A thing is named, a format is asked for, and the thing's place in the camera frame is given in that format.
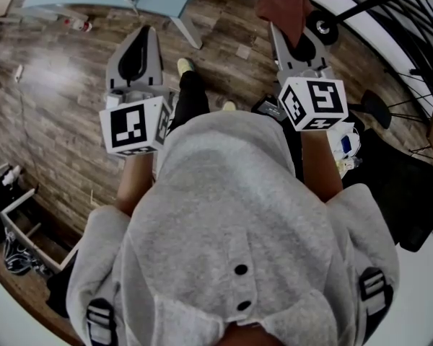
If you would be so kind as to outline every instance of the white bottle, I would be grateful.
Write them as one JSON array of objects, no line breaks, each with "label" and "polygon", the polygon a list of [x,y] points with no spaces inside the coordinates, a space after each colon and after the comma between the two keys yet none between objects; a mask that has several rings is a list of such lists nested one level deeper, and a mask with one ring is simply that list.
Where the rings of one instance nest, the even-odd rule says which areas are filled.
[{"label": "white bottle", "polygon": [[362,163],[362,159],[353,156],[352,158],[346,158],[337,160],[337,168],[340,173],[357,168]]},{"label": "white bottle", "polygon": [[73,30],[82,32],[88,32],[93,27],[90,22],[84,22],[83,20],[77,18],[65,19],[64,24]]}]

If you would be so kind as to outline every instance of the strap buckle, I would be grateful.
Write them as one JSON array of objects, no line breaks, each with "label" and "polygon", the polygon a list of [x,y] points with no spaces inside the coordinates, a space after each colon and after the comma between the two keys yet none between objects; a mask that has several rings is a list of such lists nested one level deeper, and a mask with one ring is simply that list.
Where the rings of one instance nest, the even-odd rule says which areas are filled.
[{"label": "strap buckle", "polygon": [[116,346],[114,309],[104,298],[91,300],[87,307],[87,326],[92,346]]},{"label": "strap buckle", "polygon": [[359,277],[361,299],[366,306],[367,315],[373,315],[387,306],[385,291],[387,282],[382,270],[368,267]]}]

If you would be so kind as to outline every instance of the black wheel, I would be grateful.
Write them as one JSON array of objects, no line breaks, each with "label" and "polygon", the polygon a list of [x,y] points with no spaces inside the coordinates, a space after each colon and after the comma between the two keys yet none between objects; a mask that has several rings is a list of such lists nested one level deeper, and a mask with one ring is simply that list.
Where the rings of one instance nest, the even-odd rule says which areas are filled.
[{"label": "black wheel", "polygon": [[332,45],[338,40],[338,28],[331,13],[314,10],[306,19],[306,27],[313,32],[324,45]]}]

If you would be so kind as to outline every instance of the black pants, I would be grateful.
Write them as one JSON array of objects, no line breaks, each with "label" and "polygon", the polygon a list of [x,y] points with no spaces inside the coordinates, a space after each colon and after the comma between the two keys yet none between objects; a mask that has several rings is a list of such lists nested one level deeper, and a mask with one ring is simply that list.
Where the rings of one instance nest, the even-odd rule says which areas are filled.
[{"label": "black pants", "polygon": [[[180,80],[180,98],[176,105],[175,118],[170,125],[170,132],[185,124],[188,120],[210,112],[209,99],[205,95],[205,85],[196,72],[183,73]],[[295,165],[297,179],[303,180],[302,143],[289,119],[281,123]]]},{"label": "black pants", "polygon": [[185,124],[188,120],[210,112],[209,99],[205,95],[205,85],[196,72],[183,73],[180,80],[180,98],[176,104],[175,118],[170,125],[170,132]]}]

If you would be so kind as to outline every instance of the sneaker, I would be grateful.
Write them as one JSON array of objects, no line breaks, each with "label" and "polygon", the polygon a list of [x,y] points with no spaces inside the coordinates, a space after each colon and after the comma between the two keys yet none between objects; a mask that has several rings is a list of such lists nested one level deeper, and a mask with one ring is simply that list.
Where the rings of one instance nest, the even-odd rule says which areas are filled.
[{"label": "sneaker", "polygon": [[178,59],[177,67],[178,67],[178,73],[180,74],[180,78],[183,75],[183,73],[187,71],[194,72],[193,62],[186,58]]},{"label": "sneaker", "polygon": [[223,105],[223,110],[227,112],[232,112],[234,110],[237,110],[236,104],[232,101],[226,101]]}]

